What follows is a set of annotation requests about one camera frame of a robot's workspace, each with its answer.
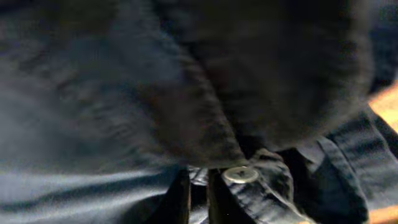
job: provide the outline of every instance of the shirt button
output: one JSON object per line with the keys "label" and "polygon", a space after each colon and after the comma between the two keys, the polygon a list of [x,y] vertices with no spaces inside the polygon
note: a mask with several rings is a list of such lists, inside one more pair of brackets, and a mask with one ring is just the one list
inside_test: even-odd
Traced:
{"label": "shirt button", "polygon": [[246,184],[257,180],[259,173],[252,168],[235,167],[224,171],[223,177],[235,184]]}

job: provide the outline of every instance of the white button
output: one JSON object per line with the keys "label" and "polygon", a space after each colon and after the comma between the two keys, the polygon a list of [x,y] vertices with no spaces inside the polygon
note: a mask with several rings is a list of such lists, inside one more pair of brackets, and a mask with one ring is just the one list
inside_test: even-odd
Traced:
{"label": "white button", "polygon": [[224,171],[223,177],[236,184],[246,184],[257,180],[259,173],[248,167],[235,167]]}

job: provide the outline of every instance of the garment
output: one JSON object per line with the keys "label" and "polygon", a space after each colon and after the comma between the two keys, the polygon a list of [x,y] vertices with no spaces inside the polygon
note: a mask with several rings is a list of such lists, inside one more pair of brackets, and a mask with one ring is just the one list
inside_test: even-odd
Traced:
{"label": "garment", "polygon": [[[397,203],[397,162],[389,152],[397,136],[365,108],[369,92],[394,79],[396,17],[375,23],[373,67],[364,63],[372,56],[367,41],[347,40],[366,26],[331,26],[347,33],[319,42],[317,32],[324,30],[317,26],[307,30],[311,41],[301,29],[282,26],[288,28],[282,34],[289,34],[283,41],[278,35],[259,41],[283,24],[262,30],[252,21],[254,29],[245,30],[243,22],[224,42],[218,35],[231,30],[217,29],[239,19],[218,24],[218,12],[230,18],[249,4],[229,1],[223,11],[224,1],[203,2],[0,2],[1,223],[181,223],[188,219],[189,200],[191,223],[361,223],[368,209]],[[205,8],[210,20],[204,20],[214,19],[215,26],[195,27],[204,14],[190,11],[191,3],[216,6]],[[314,8],[339,10],[337,3]],[[310,1],[298,9],[291,4],[289,22],[322,16],[295,14]],[[381,11],[396,10],[386,5]],[[268,9],[268,19],[279,18],[274,6],[264,6],[242,8],[252,12],[242,16],[258,19],[262,11],[252,10]],[[214,31],[214,42],[198,38],[208,40]],[[266,51],[274,44],[286,44],[277,54],[281,64],[271,57],[275,48]],[[323,44],[328,48],[317,51]],[[299,60],[301,47],[311,51]],[[346,47],[346,57],[335,57],[334,48]],[[333,63],[309,60],[316,56],[343,64],[336,68],[341,76],[331,78],[326,70],[318,77]],[[277,63],[275,70],[264,70],[265,58]],[[286,62],[294,63],[289,68]],[[257,76],[264,71],[265,80]],[[308,91],[298,91],[303,87]],[[269,123],[273,118],[277,122]],[[364,145],[369,152],[361,154]],[[221,175],[239,166],[261,178],[236,184]]]}

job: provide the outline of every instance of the button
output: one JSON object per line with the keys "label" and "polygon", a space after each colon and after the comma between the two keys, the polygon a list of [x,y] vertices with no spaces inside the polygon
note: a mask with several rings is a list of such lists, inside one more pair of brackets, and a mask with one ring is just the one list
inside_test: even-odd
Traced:
{"label": "button", "polygon": [[236,184],[246,184],[257,180],[259,173],[248,167],[235,167],[224,171],[223,177]]}

